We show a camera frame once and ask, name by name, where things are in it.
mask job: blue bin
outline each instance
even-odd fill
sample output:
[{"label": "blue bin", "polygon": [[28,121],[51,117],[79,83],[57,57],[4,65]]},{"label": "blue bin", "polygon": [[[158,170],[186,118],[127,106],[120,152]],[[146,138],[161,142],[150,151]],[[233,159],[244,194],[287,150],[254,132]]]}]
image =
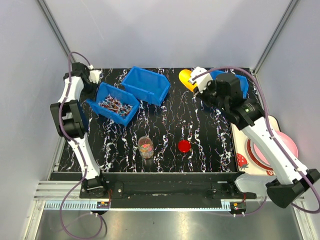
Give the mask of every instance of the blue bin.
[{"label": "blue bin", "polygon": [[[130,113],[126,117],[122,117],[113,111],[110,111],[102,106],[99,106],[98,103],[105,100],[105,98],[108,95],[110,95],[113,98],[116,98],[117,100],[119,100],[124,104],[130,104],[132,106],[132,110],[130,111]],[[86,100],[86,102],[90,105],[92,110],[97,115],[105,116],[108,119],[114,120],[116,124],[122,124],[125,126],[127,126],[128,123],[131,121],[131,119],[134,117],[140,105],[138,100],[131,93],[123,91],[119,88],[116,88],[104,82],[102,82],[99,86],[99,90],[96,94],[96,101],[92,101],[91,99],[88,99]]]},{"label": "blue bin", "polygon": [[161,74],[134,66],[122,81],[125,90],[137,99],[160,106],[164,101],[170,83]]},{"label": "blue bin", "polygon": [[[216,71],[210,72],[210,75],[211,75],[212,79],[215,80],[219,74],[225,74],[225,73],[226,72],[224,72],[224,71],[216,70]],[[244,99],[246,99],[248,88],[249,88],[248,80],[245,76],[241,76],[241,75],[237,75],[237,74],[235,76],[240,80],[240,87],[241,87],[241,91],[243,93],[242,97]]]}]

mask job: pink plate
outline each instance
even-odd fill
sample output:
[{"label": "pink plate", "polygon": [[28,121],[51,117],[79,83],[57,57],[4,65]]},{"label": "pink plate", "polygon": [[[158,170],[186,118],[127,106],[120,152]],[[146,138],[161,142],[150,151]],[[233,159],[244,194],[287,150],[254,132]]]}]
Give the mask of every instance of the pink plate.
[{"label": "pink plate", "polygon": [[[280,136],[284,144],[290,149],[290,151],[293,153],[293,155],[297,158],[298,157],[298,148],[295,144],[295,142],[287,135],[285,135],[283,132],[276,131],[276,133]],[[255,153],[258,155],[258,157],[266,164],[270,165],[268,160],[264,157],[264,155],[261,153],[259,148],[254,144],[253,145]]]}]

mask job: bin filled with small items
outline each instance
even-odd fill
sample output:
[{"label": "bin filled with small items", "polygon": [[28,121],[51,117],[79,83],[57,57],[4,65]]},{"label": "bin filled with small items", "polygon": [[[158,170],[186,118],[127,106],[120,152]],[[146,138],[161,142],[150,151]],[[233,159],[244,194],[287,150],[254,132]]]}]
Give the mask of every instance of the bin filled with small items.
[{"label": "bin filled with small items", "polygon": [[96,101],[87,100],[97,115],[127,126],[139,108],[138,100],[129,92],[102,82],[96,94]]}]

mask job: gray floor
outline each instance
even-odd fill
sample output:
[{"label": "gray floor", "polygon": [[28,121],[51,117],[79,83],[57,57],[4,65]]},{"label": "gray floor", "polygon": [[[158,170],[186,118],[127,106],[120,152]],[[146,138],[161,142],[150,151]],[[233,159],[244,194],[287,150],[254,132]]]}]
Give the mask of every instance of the gray floor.
[{"label": "gray floor", "polygon": [[[254,209],[256,202],[249,202]],[[64,211],[65,224],[84,214],[84,211]],[[109,211],[103,215],[107,224],[96,239],[108,240],[302,240],[291,207],[281,209],[267,202],[257,214],[244,218],[217,216],[208,212],[130,212]],[[89,237],[99,229],[100,221],[88,215],[74,222],[68,230],[78,237]],[[45,210],[37,240],[72,239],[64,231],[57,210]]]}]

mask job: red lid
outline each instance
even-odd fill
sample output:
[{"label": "red lid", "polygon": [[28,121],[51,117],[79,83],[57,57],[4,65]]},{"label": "red lid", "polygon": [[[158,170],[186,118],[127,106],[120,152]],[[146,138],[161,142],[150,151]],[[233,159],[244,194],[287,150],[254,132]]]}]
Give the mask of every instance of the red lid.
[{"label": "red lid", "polygon": [[189,141],[187,140],[181,140],[179,143],[178,143],[178,149],[180,150],[180,152],[182,153],[187,153],[189,152],[191,148],[191,144]]}]

